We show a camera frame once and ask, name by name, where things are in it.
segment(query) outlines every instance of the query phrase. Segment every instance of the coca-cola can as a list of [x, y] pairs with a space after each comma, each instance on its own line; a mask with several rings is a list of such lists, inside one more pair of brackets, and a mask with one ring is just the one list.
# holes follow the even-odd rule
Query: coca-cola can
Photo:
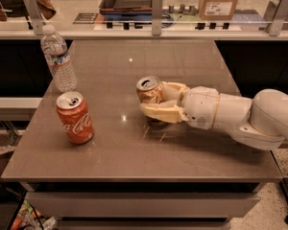
[[79, 92], [65, 92], [60, 95], [57, 98], [57, 112], [72, 143], [82, 144], [94, 136], [87, 102]]
[[[163, 84], [158, 77], [146, 76], [140, 79], [136, 84], [136, 94], [143, 104], [160, 104], [163, 102], [162, 96]], [[151, 126], [161, 127], [166, 122], [147, 117], [147, 122]]]

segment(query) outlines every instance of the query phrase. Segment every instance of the coca-cola logo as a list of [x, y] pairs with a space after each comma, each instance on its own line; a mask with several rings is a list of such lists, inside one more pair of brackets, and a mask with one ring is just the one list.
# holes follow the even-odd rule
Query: coca-cola logo
[[84, 127], [90, 126], [90, 116], [88, 113], [83, 115], [81, 119], [75, 125], [64, 125], [65, 132], [73, 132], [74, 134], [79, 134], [84, 130]]

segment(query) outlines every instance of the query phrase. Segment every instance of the clear water bottle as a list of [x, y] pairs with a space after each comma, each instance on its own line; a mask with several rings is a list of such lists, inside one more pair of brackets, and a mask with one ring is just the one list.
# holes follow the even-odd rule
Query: clear water bottle
[[77, 78], [64, 38], [56, 32], [53, 25], [42, 27], [44, 37], [40, 40], [49, 70], [60, 92], [75, 90]]

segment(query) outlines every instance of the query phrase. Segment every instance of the bottle cap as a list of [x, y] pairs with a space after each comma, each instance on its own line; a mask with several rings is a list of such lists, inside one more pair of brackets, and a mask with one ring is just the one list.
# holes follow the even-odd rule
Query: bottle cap
[[49, 24], [49, 25], [43, 26], [42, 31], [45, 35], [51, 35], [52, 33], [56, 31], [56, 29], [53, 25]]

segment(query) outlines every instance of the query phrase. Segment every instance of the table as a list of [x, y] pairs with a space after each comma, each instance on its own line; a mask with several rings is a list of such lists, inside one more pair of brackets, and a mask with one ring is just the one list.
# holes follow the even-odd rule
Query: table
[[67, 140], [52, 83], [2, 175], [60, 229], [229, 229], [281, 180], [267, 151], [185, 123], [149, 126], [139, 110], [135, 86], [148, 75], [239, 95], [214, 41], [76, 40], [70, 53], [95, 136]]

